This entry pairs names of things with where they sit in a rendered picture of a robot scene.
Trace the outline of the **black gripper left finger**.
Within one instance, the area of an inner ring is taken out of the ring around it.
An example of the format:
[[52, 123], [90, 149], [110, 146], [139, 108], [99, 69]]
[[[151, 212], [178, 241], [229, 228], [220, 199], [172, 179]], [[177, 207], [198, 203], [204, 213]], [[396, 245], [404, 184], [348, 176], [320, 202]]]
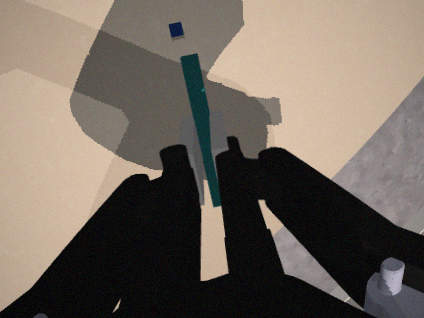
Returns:
[[126, 178], [0, 318], [107, 318], [119, 301], [110, 318], [176, 318], [179, 280], [201, 281], [204, 171], [193, 115], [182, 118], [178, 145], [159, 154], [162, 175]]

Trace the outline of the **small dark blue block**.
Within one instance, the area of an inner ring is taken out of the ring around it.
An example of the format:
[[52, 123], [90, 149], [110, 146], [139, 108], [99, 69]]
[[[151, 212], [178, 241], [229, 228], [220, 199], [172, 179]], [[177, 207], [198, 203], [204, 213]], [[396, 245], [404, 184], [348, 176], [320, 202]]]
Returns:
[[170, 29], [171, 38], [184, 35], [181, 22], [169, 24], [169, 29]]

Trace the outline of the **turquoise rod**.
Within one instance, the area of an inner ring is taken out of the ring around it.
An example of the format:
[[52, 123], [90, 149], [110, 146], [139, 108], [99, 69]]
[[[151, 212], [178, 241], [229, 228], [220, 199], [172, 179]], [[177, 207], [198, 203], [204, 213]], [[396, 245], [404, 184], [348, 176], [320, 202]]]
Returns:
[[203, 83], [198, 54], [180, 58], [193, 119], [195, 121], [203, 164], [212, 199], [213, 208], [221, 206], [219, 186], [211, 153], [209, 107]]

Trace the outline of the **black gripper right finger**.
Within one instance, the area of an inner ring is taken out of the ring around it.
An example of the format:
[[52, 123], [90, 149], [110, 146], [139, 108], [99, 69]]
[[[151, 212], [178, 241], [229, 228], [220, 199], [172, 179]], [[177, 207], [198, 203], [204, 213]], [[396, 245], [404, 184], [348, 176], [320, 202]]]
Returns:
[[424, 318], [424, 235], [396, 226], [284, 148], [244, 157], [238, 138], [226, 137], [222, 110], [209, 121], [233, 318], [301, 318], [258, 200], [364, 312]]

